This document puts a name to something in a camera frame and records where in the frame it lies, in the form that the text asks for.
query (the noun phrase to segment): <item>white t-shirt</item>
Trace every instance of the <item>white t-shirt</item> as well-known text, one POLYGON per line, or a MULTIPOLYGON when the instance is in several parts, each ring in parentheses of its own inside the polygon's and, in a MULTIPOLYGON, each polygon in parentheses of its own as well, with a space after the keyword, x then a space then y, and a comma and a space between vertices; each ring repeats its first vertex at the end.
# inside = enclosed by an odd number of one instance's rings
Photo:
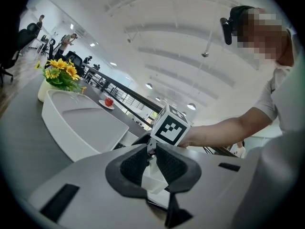
POLYGON ((234 144, 230 152, 239 158, 244 158, 246 155, 246 149, 244 147, 238 147, 237 144, 234 144))
POLYGON ((294 66, 277 65, 273 77, 264 86, 254 107, 263 111, 272 121, 279 117, 283 133, 305 128, 305 60, 297 35, 291 35, 294 66))

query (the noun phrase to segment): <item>black slot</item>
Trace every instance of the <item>black slot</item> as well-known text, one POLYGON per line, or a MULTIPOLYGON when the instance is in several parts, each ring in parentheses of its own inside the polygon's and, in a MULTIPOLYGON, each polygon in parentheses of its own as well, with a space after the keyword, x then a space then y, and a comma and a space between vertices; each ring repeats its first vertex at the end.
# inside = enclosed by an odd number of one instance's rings
POLYGON ((220 163, 219 167, 228 169, 228 170, 232 170, 232 171, 239 171, 240 166, 236 166, 236 165, 232 165, 232 164, 228 164, 228 163, 220 163))
POLYGON ((79 189, 80 187, 72 184, 64 185, 41 209, 41 214, 57 222, 79 189))

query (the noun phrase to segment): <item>white cube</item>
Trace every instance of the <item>white cube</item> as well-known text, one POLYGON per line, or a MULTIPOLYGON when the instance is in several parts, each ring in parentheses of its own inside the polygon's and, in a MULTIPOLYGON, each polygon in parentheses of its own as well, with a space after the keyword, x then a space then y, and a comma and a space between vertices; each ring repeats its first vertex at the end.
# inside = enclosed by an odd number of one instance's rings
POLYGON ((190 125, 180 111, 167 104, 158 114, 151 132, 151 137, 161 143, 178 145, 190 125))

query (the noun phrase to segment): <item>white ceiling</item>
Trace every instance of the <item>white ceiling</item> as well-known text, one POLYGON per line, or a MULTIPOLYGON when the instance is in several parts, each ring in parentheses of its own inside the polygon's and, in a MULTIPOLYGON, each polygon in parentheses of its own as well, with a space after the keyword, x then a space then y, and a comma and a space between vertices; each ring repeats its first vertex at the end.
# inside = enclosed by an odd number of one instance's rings
POLYGON ((261 61, 237 43, 224 46, 219 19, 239 4, 277 9, 270 0, 70 1, 74 8, 53 0, 98 41, 95 50, 106 61, 116 62, 151 99, 167 98, 182 111, 192 102, 197 112, 264 73, 261 61), (148 82, 152 91, 144 87, 148 82))

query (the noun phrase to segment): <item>man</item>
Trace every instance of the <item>man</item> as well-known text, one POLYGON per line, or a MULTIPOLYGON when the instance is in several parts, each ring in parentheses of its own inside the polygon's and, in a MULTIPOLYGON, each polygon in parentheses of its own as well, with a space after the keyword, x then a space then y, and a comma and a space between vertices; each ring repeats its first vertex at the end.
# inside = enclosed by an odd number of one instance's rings
POLYGON ((273 15, 249 6, 232 8, 228 22, 244 47, 275 62, 273 78, 245 114, 215 125, 191 127, 181 147, 228 146, 264 129, 277 116, 283 133, 305 128, 305 60, 296 34, 283 29, 273 15))
POLYGON ((39 17, 39 21, 36 23, 37 25, 37 30, 35 32, 35 37, 37 38, 38 37, 38 34, 40 32, 40 30, 42 29, 42 20, 44 19, 44 15, 42 14, 40 17, 39 17))
POLYGON ((77 38, 77 35, 73 33, 72 35, 67 35, 65 39, 63 40, 61 46, 57 50, 56 54, 63 54, 63 52, 67 49, 68 45, 73 45, 72 42, 77 38))
POLYGON ((236 145, 233 145, 230 152, 238 158, 244 158, 246 155, 246 149, 244 147, 244 141, 238 142, 236 145))
POLYGON ((84 63, 85 63, 85 64, 89 64, 89 62, 90 62, 91 59, 92 59, 92 56, 86 57, 86 58, 84 59, 84 63))
MULTIPOLYGON (((100 65, 93 64, 93 69, 98 71, 100 69, 100 65)), ((87 83, 90 83, 92 85, 92 83, 90 81, 94 75, 95 75, 95 72, 93 70, 89 69, 89 73, 87 75, 87 83)))

